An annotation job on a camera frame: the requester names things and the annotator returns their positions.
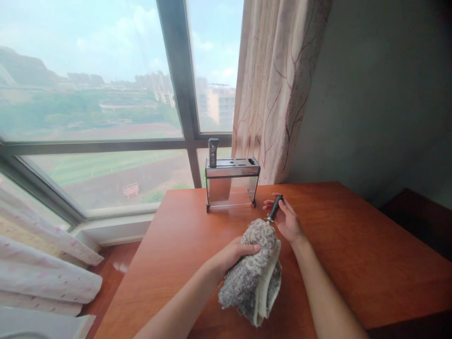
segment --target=gray wall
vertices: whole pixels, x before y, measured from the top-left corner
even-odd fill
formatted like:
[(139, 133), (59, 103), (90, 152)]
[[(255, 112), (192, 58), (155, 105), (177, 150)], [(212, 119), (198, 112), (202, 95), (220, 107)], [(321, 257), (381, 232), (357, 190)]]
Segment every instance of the gray wall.
[(288, 182), (372, 201), (451, 129), (452, 58), (427, 1), (334, 0)]
[(404, 188), (452, 210), (452, 133), (391, 182), (372, 204), (381, 207)]

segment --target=hand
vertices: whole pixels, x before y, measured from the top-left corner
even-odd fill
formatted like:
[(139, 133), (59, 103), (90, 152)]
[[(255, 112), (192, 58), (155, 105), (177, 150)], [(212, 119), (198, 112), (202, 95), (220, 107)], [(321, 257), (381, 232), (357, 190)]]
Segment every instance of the hand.
[(217, 270), (220, 281), (225, 277), (228, 269), (234, 266), (242, 256), (256, 254), (260, 251), (259, 244), (244, 245), (240, 243), (240, 240), (242, 240), (241, 236), (235, 238), (209, 260), (214, 269)]
[[(264, 201), (264, 210), (271, 211), (274, 200)], [(289, 205), (286, 199), (279, 201), (279, 210), (276, 213), (274, 222), (278, 226), (281, 234), (288, 242), (293, 244), (298, 239), (305, 239), (305, 234), (301, 229), (300, 221), (293, 208)]]

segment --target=sheer curtain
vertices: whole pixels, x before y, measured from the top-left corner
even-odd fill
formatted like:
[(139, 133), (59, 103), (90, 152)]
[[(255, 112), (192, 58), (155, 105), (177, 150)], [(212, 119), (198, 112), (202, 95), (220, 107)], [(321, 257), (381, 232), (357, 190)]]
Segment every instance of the sheer curtain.
[[(0, 174), (0, 305), (77, 315), (94, 299), (102, 278), (26, 244), (27, 235), (41, 238), (89, 265), (103, 258), (80, 243), (43, 206)], [(8, 236), (11, 225), (25, 232), (19, 239)]]
[(245, 0), (232, 157), (255, 156), (260, 184), (289, 173), (331, 0)]

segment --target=left hand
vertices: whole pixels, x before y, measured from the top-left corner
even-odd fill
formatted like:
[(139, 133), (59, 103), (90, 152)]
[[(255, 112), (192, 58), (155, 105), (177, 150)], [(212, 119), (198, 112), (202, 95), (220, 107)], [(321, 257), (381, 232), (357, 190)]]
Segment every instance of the left hand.
[(242, 237), (232, 240), (224, 249), (214, 255), (209, 262), (218, 272), (220, 280), (224, 278), (228, 269), (234, 266), (242, 256), (256, 254), (260, 251), (259, 244), (241, 244)]

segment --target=sports field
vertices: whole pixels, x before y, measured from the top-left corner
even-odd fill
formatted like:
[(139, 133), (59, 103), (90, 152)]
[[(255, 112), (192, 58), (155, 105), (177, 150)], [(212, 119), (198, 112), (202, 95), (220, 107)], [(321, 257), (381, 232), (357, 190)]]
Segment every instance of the sports field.
[(130, 151), (58, 155), (47, 174), (60, 186), (173, 158), (185, 150)]

